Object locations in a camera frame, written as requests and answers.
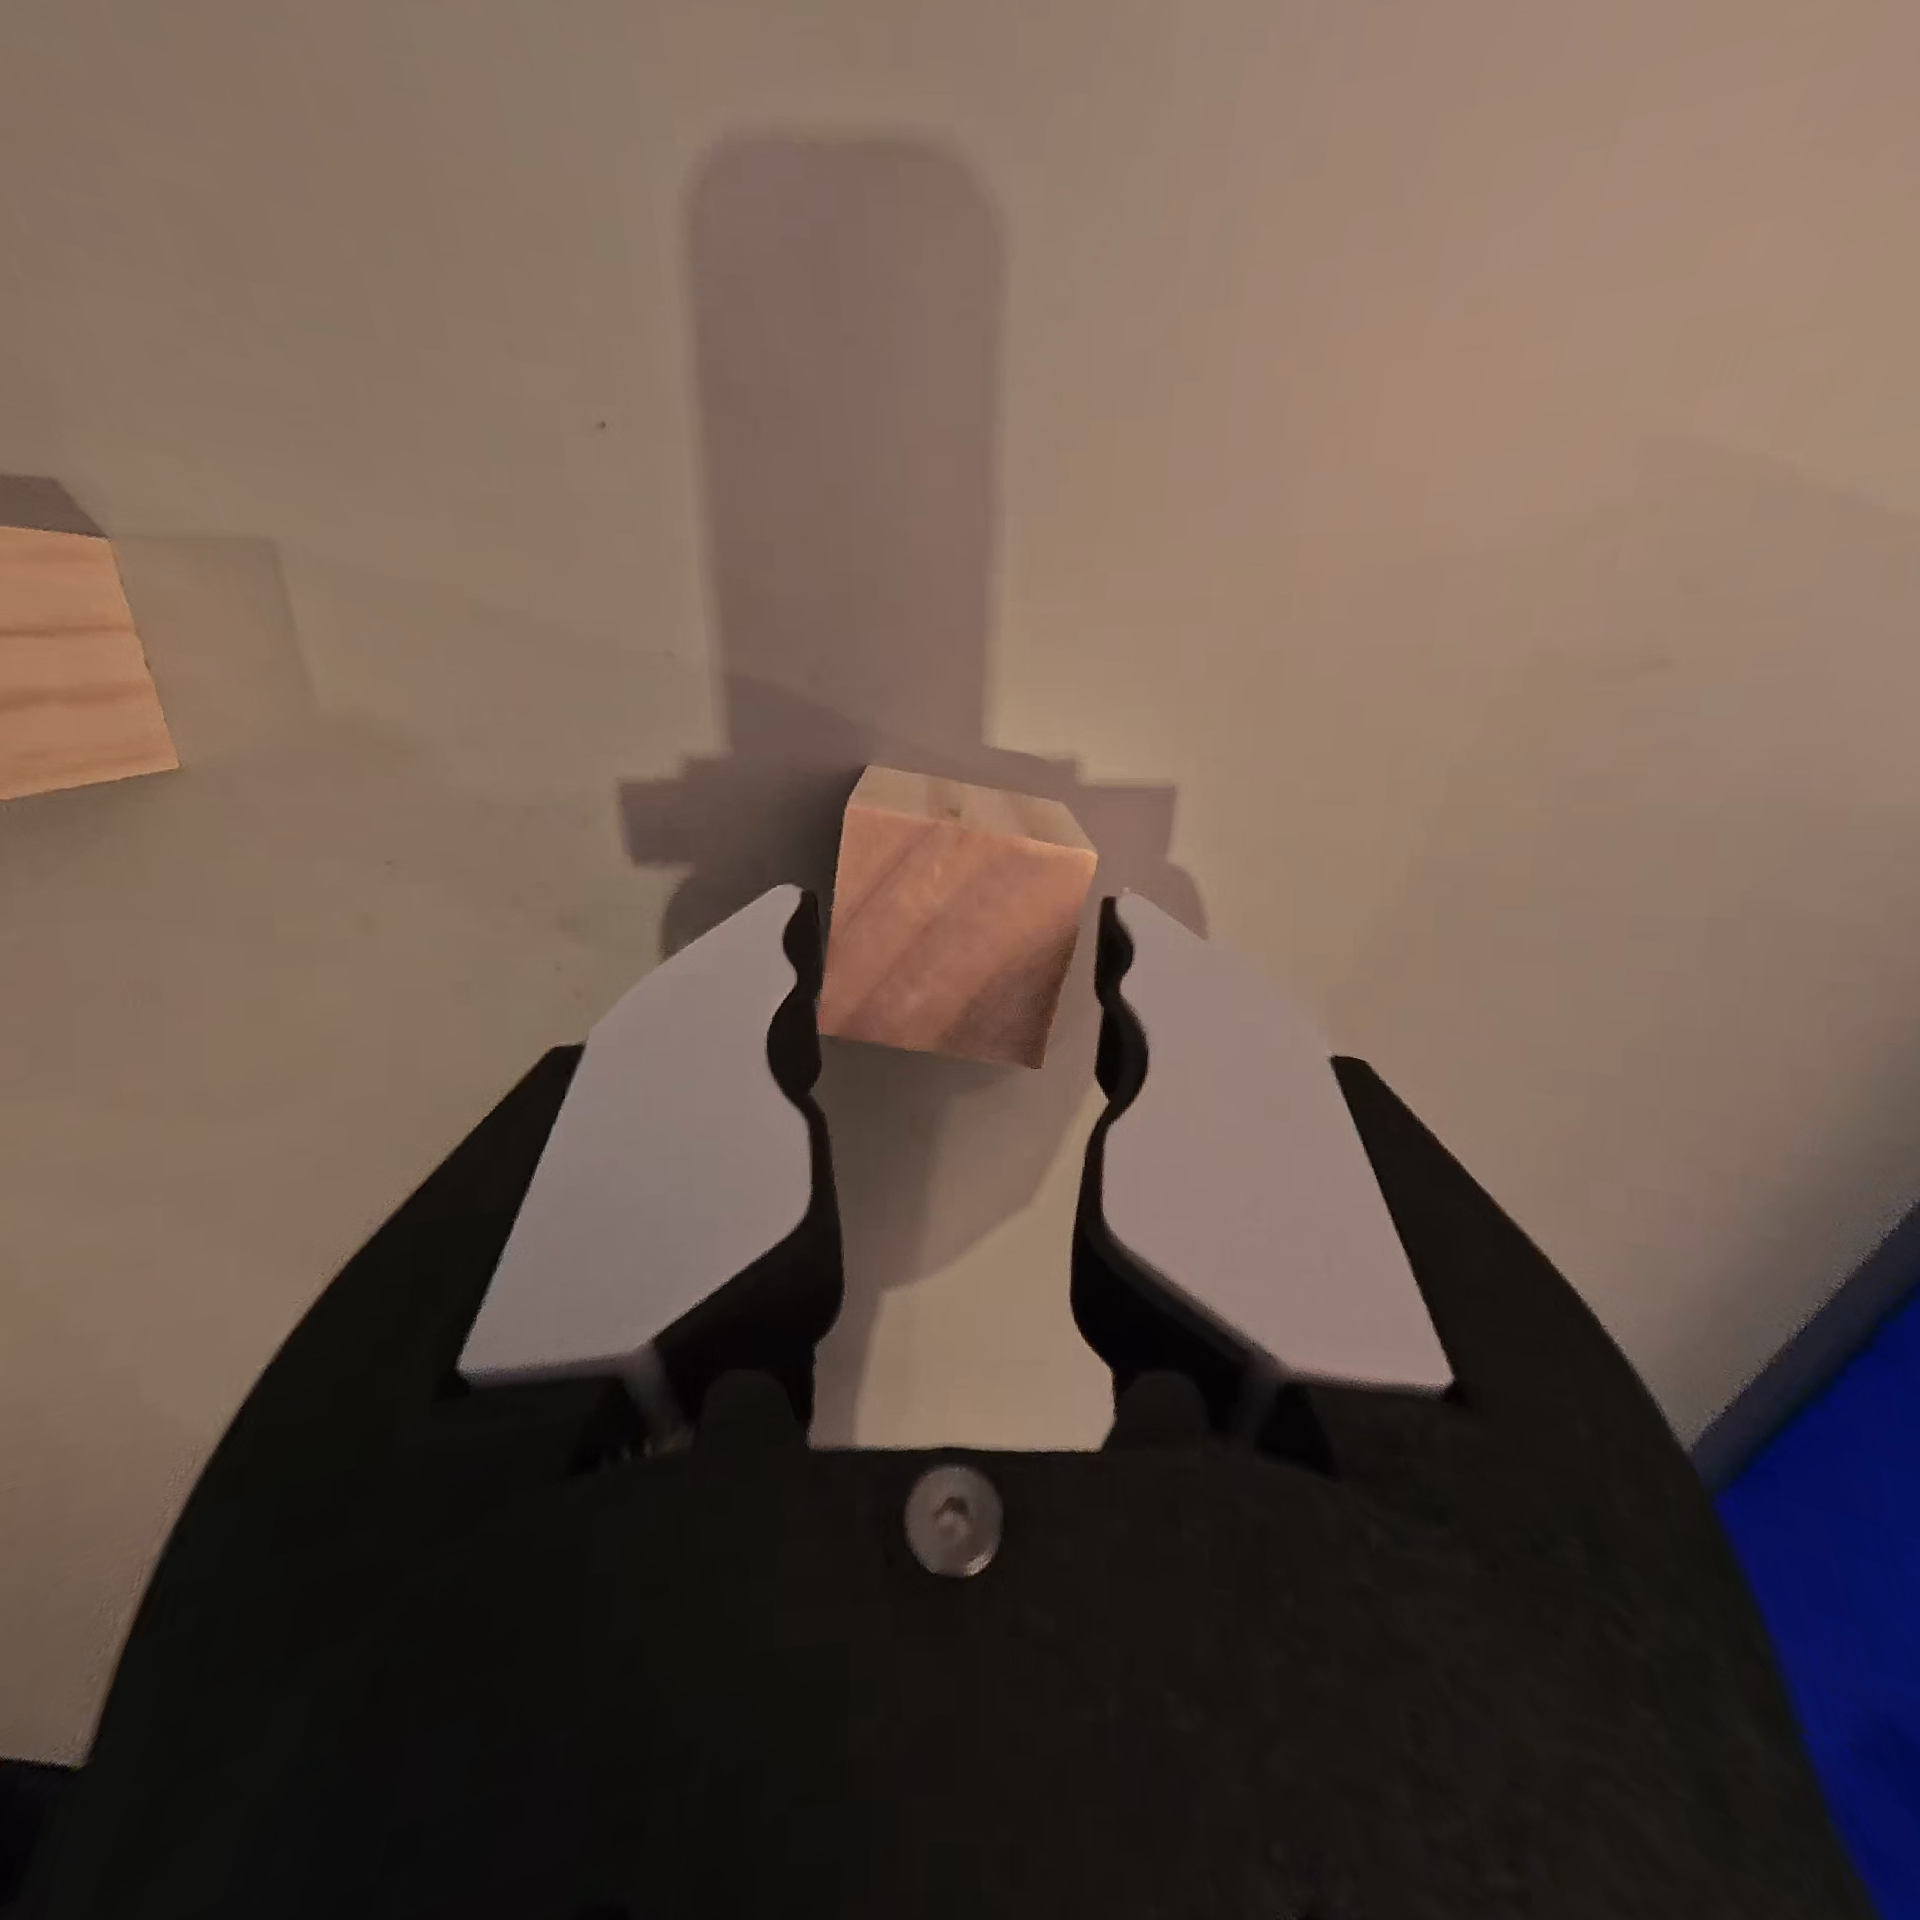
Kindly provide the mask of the wooden cube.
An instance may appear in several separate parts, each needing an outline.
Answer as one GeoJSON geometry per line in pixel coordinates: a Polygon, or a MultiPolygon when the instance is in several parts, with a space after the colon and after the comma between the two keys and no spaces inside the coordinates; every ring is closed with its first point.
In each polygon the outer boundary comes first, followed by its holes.
{"type": "Polygon", "coordinates": [[[1042,1067],[1095,875],[1059,800],[865,768],[838,846],[822,1034],[1042,1067]]]}
{"type": "Polygon", "coordinates": [[[3,799],[178,768],[111,539],[3,531],[3,799]]]}

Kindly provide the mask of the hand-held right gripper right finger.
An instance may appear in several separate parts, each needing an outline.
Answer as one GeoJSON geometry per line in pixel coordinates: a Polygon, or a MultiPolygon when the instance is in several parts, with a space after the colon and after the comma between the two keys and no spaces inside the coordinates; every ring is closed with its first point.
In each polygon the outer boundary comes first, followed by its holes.
{"type": "Polygon", "coordinates": [[[1073,1224],[1073,1320],[1113,1398],[1184,1377],[1212,1434],[1330,1459],[1315,1388],[1455,1383],[1332,1047],[1234,948],[1140,894],[1095,932],[1102,1114],[1073,1224]]]}

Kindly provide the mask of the blue plastic bin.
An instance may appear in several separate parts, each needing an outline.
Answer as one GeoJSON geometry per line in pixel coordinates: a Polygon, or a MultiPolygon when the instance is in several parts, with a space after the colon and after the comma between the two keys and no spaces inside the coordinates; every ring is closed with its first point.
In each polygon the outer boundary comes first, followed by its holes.
{"type": "Polygon", "coordinates": [[[1881,1915],[1918,1915],[1918,1215],[1691,1448],[1881,1915]]]}

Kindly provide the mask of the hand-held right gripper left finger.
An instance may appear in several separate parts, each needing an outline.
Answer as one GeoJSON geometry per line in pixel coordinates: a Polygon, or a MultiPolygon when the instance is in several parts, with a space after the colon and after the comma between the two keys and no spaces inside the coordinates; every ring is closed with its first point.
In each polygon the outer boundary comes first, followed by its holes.
{"type": "Polygon", "coordinates": [[[846,1302],[826,1115],[816,894],[782,882],[591,1027],[459,1353],[472,1388],[612,1382],[647,1438],[723,1377],[810,1428],[846,1302]]]}

